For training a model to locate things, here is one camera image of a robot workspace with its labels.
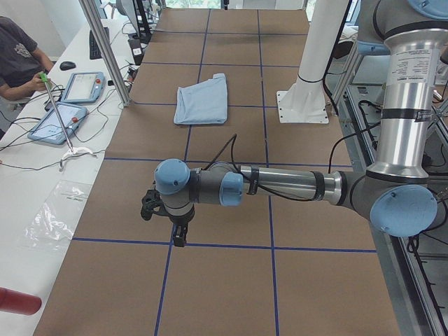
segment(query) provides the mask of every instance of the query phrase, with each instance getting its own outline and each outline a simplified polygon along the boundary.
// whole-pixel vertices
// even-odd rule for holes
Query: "computer mouse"
[[[61,65],[59,65],[59,69],[61,69],[63,71],[74,69],[74,68],[76,68],[76,64],[74,64],[73,62],[70,62],[70,61],[65,61],[65,62],[61,63]]]

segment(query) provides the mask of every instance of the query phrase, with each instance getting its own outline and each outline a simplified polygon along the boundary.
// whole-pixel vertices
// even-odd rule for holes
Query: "white pillar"
[[[322,81],[350,0],[317,0],[299,75],[289,91],[278,91],[280,123],[328,123]]]

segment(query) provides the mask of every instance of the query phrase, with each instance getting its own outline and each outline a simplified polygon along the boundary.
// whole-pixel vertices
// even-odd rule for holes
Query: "person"
[[[53,63],[14,21],[0,16],[0,96],[15,101],[44,91],[39,74]]]

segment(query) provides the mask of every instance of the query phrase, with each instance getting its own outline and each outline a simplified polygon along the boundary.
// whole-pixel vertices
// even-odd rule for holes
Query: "person's hand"
[[[36,73],[34,77],[28,82],[29,89],[33,91],[45,91],[45,83],[41,80],[41,73]]]

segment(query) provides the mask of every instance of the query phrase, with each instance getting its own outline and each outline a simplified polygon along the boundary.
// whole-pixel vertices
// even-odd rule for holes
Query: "white desk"
[[[104,25],[110,29],[110,40],[115,38],[112,49],[119,67],[125,66],[127,61],[133,63],[131,50],[127,44],[127,35],[121,34],[123,23],[121,20],[104,21]],[[125,32],[129,31],[130,27],[127,25],[124,29]],[[56,84],[66,85],[72,72],[81,71],[103,71],[106,80],[111,79],[103,59],[89,59],[89,30],[86,23],[49,73],[49,77]],[[77,67],[70,71],[60,71],[60,63],[67,60],[75,62]],[[106,86],[97,103],[86,106],[89,111],[93,110],[112,88]],[[46,97],[43,97],[30,102],[23,109],[19,118],[42,118],[46,113],[43,109],[45,100]],[[75,137],[72,137],[73,145],[87,146],[94,152],[106,149],[117,125],[121,109],[118,94],[114,92],[101,106],[101,112],[109,117],[104,130],[87,143],[80,143]],[[101,128],[104,121],[104,116],[97,111],[93,112],[78,128],[77,135],[80,139],[89,138]],[[22,125],[30,129],[33,124]],[[12,125],[0,141],[0,146],[5,146],[23,133],[25,133],[23,129]],[[23,136],[18,142],[27,141],[29,141],[28,138]],[[65,143],[54,146],[34,142],[1,151],[0,160],[7,165],[42,167],[59,161],[67,149]],[[0,311],[0,336],[32,335],[63,260],[60,253],[51,254],[20,247],[19,237],[24,235],[24,229],[31,224],[36,213],[59,181],[68,180],[93,184],[103,158],[104,154],[101,153],[96,158],[85,155],[66,161],[62,172],[59,171],[58,165],[41,171],[25,171],[0,166],[2,191],[0,194],[0,287],[37,295],[43,301],[41,310],[32,316]]]

